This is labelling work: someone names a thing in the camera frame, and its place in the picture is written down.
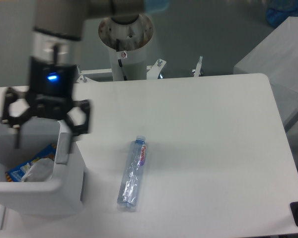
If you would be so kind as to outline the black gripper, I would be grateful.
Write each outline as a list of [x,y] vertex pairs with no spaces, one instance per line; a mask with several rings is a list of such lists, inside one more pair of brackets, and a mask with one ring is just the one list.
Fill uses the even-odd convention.
[[[74,139],[89,133],[91,102],[90,100],[73,101],[72,93],[76,78],[76,65],[45,62],[35,57],[30,58],[28,91],[19,91],[8,87],[4,95],[0,122],[8,125],[15,134],[15,148],[20,148],[21,128],[32,117],[63,120],[71,131],[68,153],[72,153]],[[28,107],[14,116],[11,105],[25,100]],[[83,124],[75,125],[69,111],[79,108],[85,115]]]

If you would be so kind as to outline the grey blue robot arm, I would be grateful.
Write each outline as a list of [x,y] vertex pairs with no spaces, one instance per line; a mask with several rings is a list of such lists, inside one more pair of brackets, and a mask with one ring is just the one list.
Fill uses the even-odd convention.
[[28,90],[9,87],[4,96],[1,123],[15,133],[20,146],[21,127],[33,117],[62,120],[77,137],[89,132],[91,105],[75,101],[79,50],[84,23],[101,19],[99,36],[114,51],[114,78],[146,79],[146,67],[129,57],[153,34],[147,13],[166,10],[167,0],[39,0],[33,26]]

